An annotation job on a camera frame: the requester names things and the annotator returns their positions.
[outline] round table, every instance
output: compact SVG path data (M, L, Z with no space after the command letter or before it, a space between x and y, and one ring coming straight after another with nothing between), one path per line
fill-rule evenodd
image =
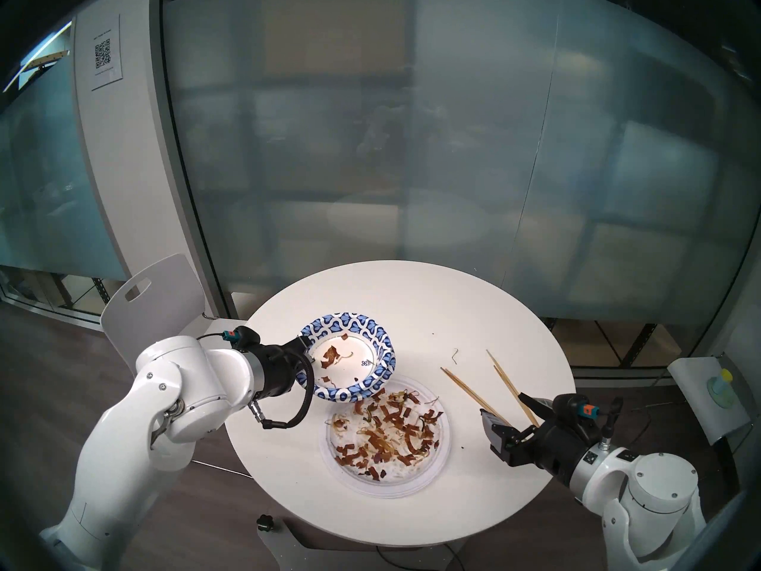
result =
M515 514L546 486L551 477L544 470L510 468L491 452L479 405L440 370L449 368L513 426L527 427L528 418L486 349L519 391L549 399L575 392L568 361L536 315L500 288L464 272L427 263L373 261L327 269L292 284L247 325L261 334L263 343L284 343L314 318L344 310L382 324L397 354L396 373L440 396L451 422L449 459L418 493L372 498L341 485L320 457L319 434L335 404L314 397L304 421L286 430L265 431L249 410L239 411L227 420L227 433L246 470L273 499L332 534L410 547L485 530ZM260 405L270 419L287 421L303 397L295 385L292 392Z

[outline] chair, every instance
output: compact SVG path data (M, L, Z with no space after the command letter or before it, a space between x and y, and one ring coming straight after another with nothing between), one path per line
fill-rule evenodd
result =
M137 295L128 300L137 285ZM127 280L103 310L100 325L135 376L140 352L178 335L204 308L203 288L193 268L176 253Z

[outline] chopsticks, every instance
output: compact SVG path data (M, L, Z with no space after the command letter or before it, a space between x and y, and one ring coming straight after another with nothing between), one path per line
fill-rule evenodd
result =
M453 380L453 381L454 381L454 382L457 384L457 386L458 386L458 387L460 387L460 388L461 388L462 390L464 390L464 391L465 391L467 394L469 394L469 395L470 395L470 396L471 396L473 399L475 399L475 400L476 400L476 402L477 402L477 404L479 404L479 405L480 405L481 407L483 407L485 410L489 411L489 413L493 413L494 415L496 415L496 416L497 416L497 417L498 417L500 420L502 420L502 421L504 422L504 424L506 424L506 426L510 426L510 423L508 422L508 420L506 420L506 419L505 419L504 417L502 417L502 416L501 416L499 413L497 413L496 411L494 411L494 409L493 409L493 408L492 408L492 407L491 407L491 406L490 406L490 405L489 405L487 402L485 402L485 401L484 401L484 399L482 399L482 398L481 398L481 397L479 397L477 394L475 394L475 393L474 393L472 390L470 390L470 388L468 387L468 385L466 385L466 384L465 384L464 382L462 382L462 381L461 381L459 378L457 378L455 375L453 375L453 374L452 374L452 373L449 371L449 369L448 369L448 368L443 368L443 367L442 367L442 368L441 368L441 370L443 370L443 371L444 371L444 373L445 373L445 374L446 374L446 375L447 375L449 378L451 378L451 379L452 379L452 380Z
M489 358L492 359L492 362L494 363L494 370L497 371L499 378L501 378L502 381L506 385L508 385L508 389L510 389L510 392L513 394L513 397L515 397L515 400L518 402L518 405L521 406L521 408L523 409L523 412L526 413L531 423L533 423L538 428L539 422L537 422L537 418L534 417L534 413L528 407L526 407L526 405L523 404L523 401L521 401L521 399L518 398L518 389L516 389L515 386L512 384L512 382L510 381L510 378L508 378L508 375L504 373L504 370L502 370L502 367L497 362L497 359L494 356L492 356L492 353L489 352L488 350L486 351L486 353L489 354Z

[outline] frosted glass wall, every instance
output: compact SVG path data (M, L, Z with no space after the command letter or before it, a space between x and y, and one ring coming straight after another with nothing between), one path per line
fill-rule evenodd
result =
M72 58L0 114L0 265L126 280L77 134Z
M399 258L694 332L752 235L758 107L603 0L177 0L164 37L227 291Z

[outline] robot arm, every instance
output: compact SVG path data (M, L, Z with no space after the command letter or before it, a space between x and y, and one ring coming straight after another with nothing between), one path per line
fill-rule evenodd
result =
M641 456L612 445L620 399L602 429L594 422L599 409L582 394L558 395L551 407L525 394L520 399L544 422L520 432L481 410L492 451L511 467L547 470L599 515L612 571L674 565L705 526L693 465L674 454Z
M82 447L63 520L41 533L69 569L116 569L145 514L190 462L196 442L232 413L249 406L265 429L303 420L310 392L287 423L266 419L257 401L291 390L299 369L314 386L308 339L264 346L246 327L223 337L231 349L204 350L195 338L177 336L138 357L129 393L101 416Z

